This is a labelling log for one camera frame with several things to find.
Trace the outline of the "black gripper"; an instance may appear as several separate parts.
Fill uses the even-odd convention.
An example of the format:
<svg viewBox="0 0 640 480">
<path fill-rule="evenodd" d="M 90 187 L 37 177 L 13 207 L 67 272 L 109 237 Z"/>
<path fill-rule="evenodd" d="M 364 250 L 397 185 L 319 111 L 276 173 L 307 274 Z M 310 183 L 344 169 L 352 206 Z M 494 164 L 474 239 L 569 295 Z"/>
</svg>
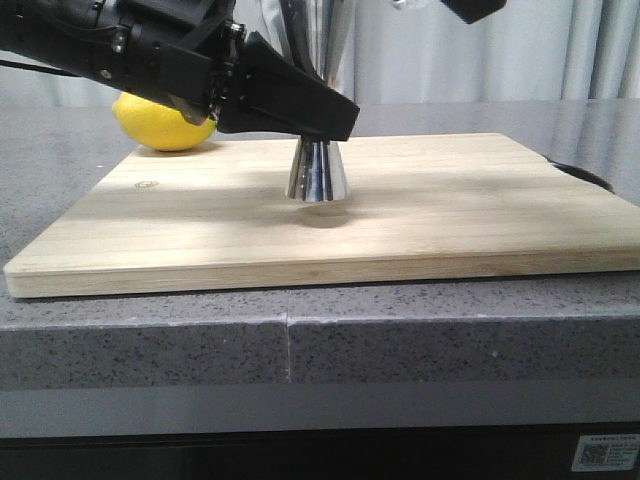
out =
<svg viewBox="0 0 640 480">
<path fill-rule="evenodd" d="M 213 114 L 233 1 L 4 1 L 1 48 L 177 110 Z"/>
</svg>

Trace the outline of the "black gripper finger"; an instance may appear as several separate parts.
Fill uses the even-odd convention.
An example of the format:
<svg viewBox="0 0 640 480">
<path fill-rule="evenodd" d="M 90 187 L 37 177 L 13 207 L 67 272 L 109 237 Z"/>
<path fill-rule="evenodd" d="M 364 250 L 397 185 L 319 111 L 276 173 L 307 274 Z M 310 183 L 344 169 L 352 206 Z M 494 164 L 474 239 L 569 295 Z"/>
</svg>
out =
<svg viewBox="0 0 640 480">
<path fill-rule="evenodd" d="M 474 24 L 505 7 L 506 0 L 441 0 L 466 24 Z"/>
<path fill-rule="evenodd" d="M 257 32 L 240 47 L 226 83 L 217 128 L 226 134 L 276 132 L 346 141 L 359 107 L 289 64 Z"/>
</svg>

